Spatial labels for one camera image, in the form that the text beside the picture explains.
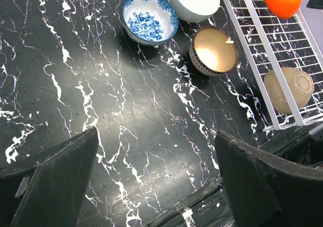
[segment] beige bowl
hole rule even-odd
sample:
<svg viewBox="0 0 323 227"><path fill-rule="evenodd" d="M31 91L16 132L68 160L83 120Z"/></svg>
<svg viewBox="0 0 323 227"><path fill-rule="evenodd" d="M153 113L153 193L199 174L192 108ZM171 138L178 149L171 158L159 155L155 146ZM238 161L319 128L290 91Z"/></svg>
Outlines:
<svg viewBox="0 0 323 227"><path fill-rule="evenodd" d="M312 78L306 72L292 67L283 67L282 72L297 107L304 107L314 91ZM274 109L282 114L291 114L292 111L288 106L286 97L273 70L265 75L263 82Z"/></svg>
<svg viewBox="0 0 323 227"><path fill-rule="evenodd" d="M231 38L216 27L201 28L190 46L190 59L201 73L217 76L237 66L238 52Z"/></svg>

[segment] white rack frame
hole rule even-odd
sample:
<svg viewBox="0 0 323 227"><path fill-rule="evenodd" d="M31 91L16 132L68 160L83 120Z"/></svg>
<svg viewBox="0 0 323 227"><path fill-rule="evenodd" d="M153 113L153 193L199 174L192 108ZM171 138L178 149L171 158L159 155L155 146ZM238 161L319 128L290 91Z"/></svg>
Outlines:
<svg viewBox="0 0 323 227"><path fill-rule="evenodd" d="M319 90L315 90L313 95L312 95L312 101L310 102L314 102L312 104L306 105L305 107L298 109L295 100L292 96L291 91L289 90L288 84L285 80L285 77L283 75L283 72L281 70L281 66L279 65L279 63L281 62L286 62L286 61L294 61L295 65L294 67L306 71L306 68L309 68L311 66L319 66L320 71L316 72L316 73L309 73L312 77L314 75L317 74L321 74L323 76L323 68L322 68L322 63L323 63L323 56L321 54L321 52L318 49L318 46L302 16L301 11L299 10L297 12L297 14L294 16L296 22L294 23L285 23L282 24L281 21L279 20L279 23L277 24L262 24L260 18L276 18L276 16L259 16L256 12L256 9L264 9L267 10L267 8L256 8L253 1L260 1L263 2L263 0L241 0L244 1L246 4L246 7L234 7L232 5L232 3L230 1L234 1L234 0L223 0L226 8L229 12L231 21L236 29L236 32L238 34L238 37L240 39L240 42L242 44L242 47L247 55L249 64L251 65L251 69L253 71L253 74L256 78L256 81L258 83L258 86L260 88L260 91L262 93L263 99L265 101L265 104L267 106L269 115L271 117L272 120L272 124L271 126L268 126L266 128L263 129L263 131L269 131L269 130L282 130L282 129L286 129L292 126L305 126L305 125L309 125L309 124L313 124L313 123L318 123L318 122L322 122L323 121L323 98L320 98L319 94L323 93L323 80L322 81L318 81L315 82L315 84L319 84ZM244 10L248 10L249 16L236 16L234 10L239 10L239 9L244 9ZM252 20L253 24L248 24L248 25L240 25L238 19L246 19L246 18L250 18ZM286 25L291 25L291 24L298 24L300 27L300 30L298 31L291 31L291 32L286 32L284 30L283 26ZM276 33L266 33L264 30L264 26L271 26L271 25L277 25L280 26L280 28L283 30L283 32L276 32ZM245 35L243 33L242 28L243 27L253 27L256 31L257 34L248 34ZM295 40L289 40L287 35L288 33L304 33L304 37L303 39L295 39ZM286 41L278 41L278 42L270 42L269 39L267 38L267 35L270 34L284 34L285 38L287 39ZM254 44L249 44L247 41L247 37L249 36L259 36L261 43L254 43ZM302 48L292 48L290 42L295 42L295 41L307 41L309 46L306 47L302 47ZM286 60L278 60L276 57L276 53L279 52L284 52L284 51L274 51L272 49L272 44L275 43L285 43L288 42L290 45L289 50L286 50L288 52L292 51L294 57L291 57L289 59ZM250 46L257 46L257 45L262 45L264 47L264 52L262 53L258 53L259 54L263 54L266 55L269 62L266 63L256 63L255 59L254 59L254 54L252 54L251 50L250 50ZM307 55L307 56L302 56L299 57L297 53L295 53L296 50L298 49L312 49L313 51L313 55ZM314 64L310 64L310 65L301 65L299 62L299 59L303 59L303 58L307 58L307 57L315 57L315 59L317 60L317 63ZM291 115L283 115L281 113L278 113L277 111L274 110L273 105L269 99L268 93L266 91L266 88L264 86L263 83L263 79L262 76L264 76L266 73L260 73L259 69L260 66L266 65L266 64L271 64L277 78L278 81L282 87L283 93L287 99L287 103L292 111Z"/></svg>

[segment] blue and white bowl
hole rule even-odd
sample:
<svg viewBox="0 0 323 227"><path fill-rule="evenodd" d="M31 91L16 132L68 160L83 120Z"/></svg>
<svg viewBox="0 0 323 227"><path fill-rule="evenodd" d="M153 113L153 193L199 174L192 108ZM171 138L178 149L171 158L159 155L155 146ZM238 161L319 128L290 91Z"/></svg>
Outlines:
<svg viewBox="0 0 323 227"><path fill-rule="evenodd" d="M122 15L128 35L143 45L162 44L178 30L178 17L166 0L125 0Z"/></svg>

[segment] wire rack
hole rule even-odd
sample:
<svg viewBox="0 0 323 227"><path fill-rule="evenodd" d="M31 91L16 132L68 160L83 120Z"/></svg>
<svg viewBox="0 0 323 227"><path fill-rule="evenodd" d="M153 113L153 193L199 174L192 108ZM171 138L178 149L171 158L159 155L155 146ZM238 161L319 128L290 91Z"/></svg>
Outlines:
<svg viewBox="0 0 323 227"><path fill-rule="evenodd" d="M274 16L263 0L223 0L247 55L272 125L263 129L281 130L323 121L323 56L299 11L288 20ZM309 103L298 109L281 67L307 72L314 81ZM263 83L267 72L274 70L282 87L290 115L274 110Z"/></svg>

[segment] blue floral pattern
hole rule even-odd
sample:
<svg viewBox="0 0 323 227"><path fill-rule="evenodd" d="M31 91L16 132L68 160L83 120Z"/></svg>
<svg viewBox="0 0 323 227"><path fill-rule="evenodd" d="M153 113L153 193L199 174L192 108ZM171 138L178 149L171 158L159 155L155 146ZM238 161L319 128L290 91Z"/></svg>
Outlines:
<svg viewBox="0 0 323 227"><path fill-rule="evenodd" d="M133 13L133 19L129 18L127 21L131 31L138 37L148 41L160 41L164 30L160 28L159 21L155 16L146 13Z"/></svg>
<svg viewBox="0 0 323 227"><path fill-rule="evenodd" d="M166 20L170 24L172 31L170 31L170 34L167 37L165 37L163 25L155 18L155 14L152 14L151 11L148 12L143 9L138 9L138 11L135 11L131 16L128 15L125 18L125 9L130 7L133 1L135 0L125 0L122 10L125 26L128 27L129 32L133 33L134 36L137 36L148 43L163 43L176 34L179 27L179 20L175 9L168 1L140 0L143 2L157 1L157 4L161 10L169 12L170 15L166 18Z"/></svg>

